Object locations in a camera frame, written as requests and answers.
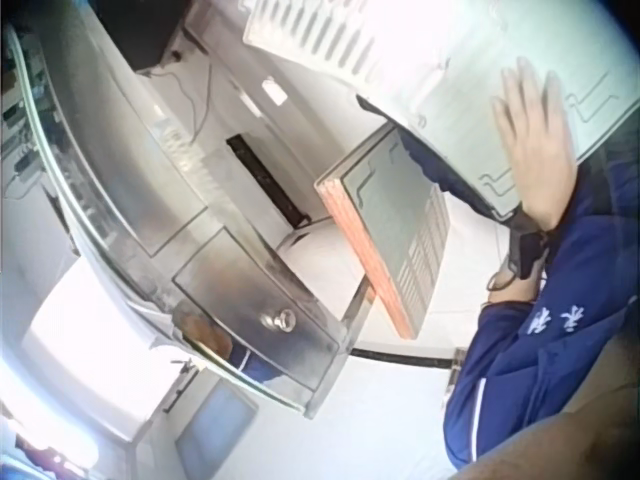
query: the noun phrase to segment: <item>stainless steel counter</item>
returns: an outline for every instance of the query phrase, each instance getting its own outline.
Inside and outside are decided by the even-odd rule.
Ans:
[[[96,268],[158,312],[188,302],[280,375],[255,381],[215,353],[194,350],[177,329],[163,330],[166,343],[313,416],[362,327],[370,285],[363,281],[342,322],[333,317],[240,214],[171,119],[147,122],[144,99],[127,93],[120,83],[126,75],[114,74],[72,2],[39,3],[29,25],[44,80],[33,75],[15,32],[8,39],[45,168],[74,217],[75,235],[100,258]],[[55,107],[36,106],[37,82]]]

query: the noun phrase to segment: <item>fingers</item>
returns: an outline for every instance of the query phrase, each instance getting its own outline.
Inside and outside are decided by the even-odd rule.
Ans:
[[[493,106],[493,117],[498,126],[502,144],[507,151],[510,151],[516,142],[516,136],[511,125],[509,108],[504,100],[500,98],[494,98],[491,105]]]
[[[567,118],[562,99],[562,87],[558,76],[551,72],[547,76],[547,128],[549,133],[561,135],[566,133]]]
[[[526,58],[518,58],[518,73],[522,84],[522,96],[529,124],[529,131],[536,135],[546,129],[544,110],[538,80],[533,65]]]
[[[507,99],[507,106],[513,122],[513,129],[516,137],[524,136],[529,128],[527,122],[527,112],[522,102],[520,94],[520,80],[516,73],[507,68],[502,71],[502,83],[504,85],[504,95]]]

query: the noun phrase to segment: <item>metal drawer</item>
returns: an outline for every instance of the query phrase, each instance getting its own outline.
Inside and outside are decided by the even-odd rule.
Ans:
[[[178,272],[174,283],[256,352],[316,389],[339,346],[282,291],[268,268],[255,263],[223,229]]]

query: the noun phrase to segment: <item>drawer handle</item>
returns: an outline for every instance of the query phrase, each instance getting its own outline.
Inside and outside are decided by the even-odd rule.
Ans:
[[[269,330],[275,332],[290,333],[296,326],[296,314],[288,308],[285,308],[279,315],[272,317],[270,315],[262,315],[260,317],[262,324]]]

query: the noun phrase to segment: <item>hand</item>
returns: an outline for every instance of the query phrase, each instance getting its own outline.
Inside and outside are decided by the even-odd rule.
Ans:
[[[547,76],[541,94],[531,63],[502,73],[506,102],[493,101],[495,120],[523,210],[545,231],[558,226],[576,185],[578,167],[560,80]]]

